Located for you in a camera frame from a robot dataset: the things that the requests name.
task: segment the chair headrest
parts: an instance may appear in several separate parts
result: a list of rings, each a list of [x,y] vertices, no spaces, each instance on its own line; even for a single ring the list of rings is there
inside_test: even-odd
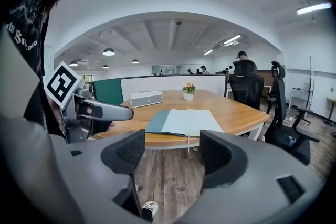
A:
[[[240,60],[233,62],[235,65],[236,75],[256,74],[258,68],[256,64],[251,60]]]
[[[278,79],[283,79],[286,75],[285,69],[281,64],[276,61],[272,61],[272,76],[275,78],[277,76]]]

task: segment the window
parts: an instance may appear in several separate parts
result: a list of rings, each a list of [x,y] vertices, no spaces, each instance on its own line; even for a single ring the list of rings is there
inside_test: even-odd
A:
[[[80,78],[84,81],[84,83],[92,82],[92,75],[80,76]]]

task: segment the white speaker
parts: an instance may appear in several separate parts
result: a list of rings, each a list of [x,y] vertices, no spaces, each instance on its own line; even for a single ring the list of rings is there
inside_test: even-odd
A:
[[[163,94],[160,91],[140,92],[130,94],[132,108],[158,104],[163,102]]]

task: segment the fluorescent light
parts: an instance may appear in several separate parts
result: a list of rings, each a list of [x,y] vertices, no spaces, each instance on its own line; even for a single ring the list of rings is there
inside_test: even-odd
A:
[[[329,2],[316,4],[316,5],[308,6],[305,8],[300,8],[297,10],[297,13],[298,15],[300,15],[303,13],[313,12],[315,10],[326,9],[326,8],[331,8],[331,4]]]
[[[225,44],[224,47],[233,46],[233,45],[237,45],[237,44],[239,44],[239,42],[237,42],[237,41],[234,40],[234,41],[232,41],[232,42],[230,42],[228,44]]]
[[[69,64],[69,66],[71,66],[71,67],[76,67],[77,65],[78,64],[77,64],[76,61],[71,61],[70,64]]]
[[[224,44],[228,44],[228,43],[230,43],[231,41],[234,41],[235,39],[237,39],[237,38],[239,38],[239,37],[241,37],[241,35],[237,35],[237,36],[235,36],[235,37],[229,39],[228,41],[224,42]]]
[[[103,51],[103,55],[106,55],[106,56],[112,56],[112,55],[115,55],[115,54],[116,53],[111,48],[107,48]]]
[[[210,51],[204,53],[204,55],[208,55],[208,54],[210,54],[211,52],[212,52],[212,50],[210,50]]]

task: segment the black t-shirt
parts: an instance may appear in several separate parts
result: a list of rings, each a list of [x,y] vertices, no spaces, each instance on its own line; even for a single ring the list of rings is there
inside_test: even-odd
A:
[[[44,0],[15,0],[8,11],[5,26],[17,49],[40,78],[28,103],[25,118],[39,123],[49,133],[62,135],[43,89],[43,46],[48,26]]]

